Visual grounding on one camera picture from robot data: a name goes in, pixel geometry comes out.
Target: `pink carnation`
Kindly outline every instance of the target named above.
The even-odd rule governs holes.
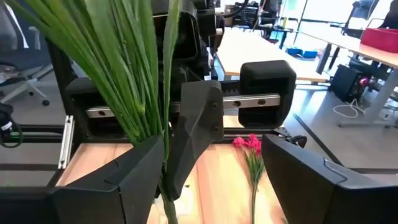
[[[237,138],[233,141],[232,144],[233,144],[234,147],[236,147],[236,148],[241,148],[241,147],[244,147],[244,146],[247,146],[247,145],[248,145],[248,143],[247,143],[242,137],[237,137]]]

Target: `red bin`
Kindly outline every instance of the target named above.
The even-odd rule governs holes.
[[[398,53],[398,30],[367,28],[362,36],[361,44],[386,52]]]

